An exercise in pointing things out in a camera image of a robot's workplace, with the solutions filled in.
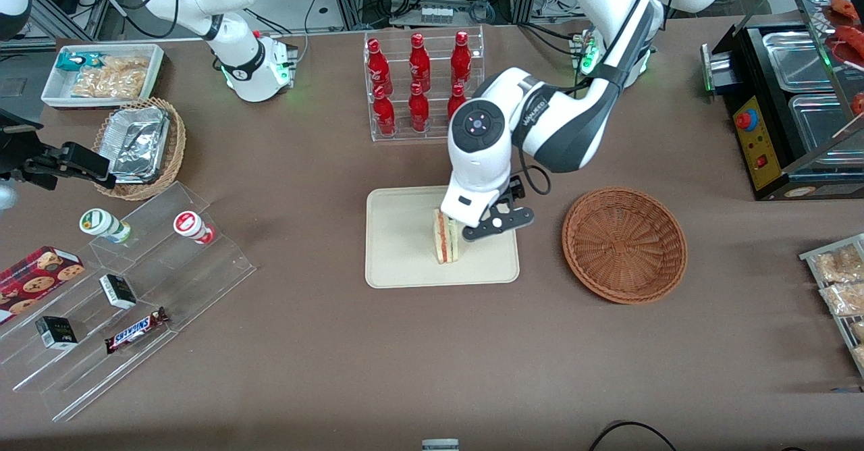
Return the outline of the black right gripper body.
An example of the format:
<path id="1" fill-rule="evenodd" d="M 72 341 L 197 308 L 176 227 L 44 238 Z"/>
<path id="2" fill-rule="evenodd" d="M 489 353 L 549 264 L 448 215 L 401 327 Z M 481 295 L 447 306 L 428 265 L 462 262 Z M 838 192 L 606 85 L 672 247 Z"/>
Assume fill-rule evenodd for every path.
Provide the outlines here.
<path id="1" fill-rule="evenodd" d="M 1 175 L 10 176 L 31 159 L 45 153 L 37 131 L 41 123 L 28 121 L 1 109 Z"/>

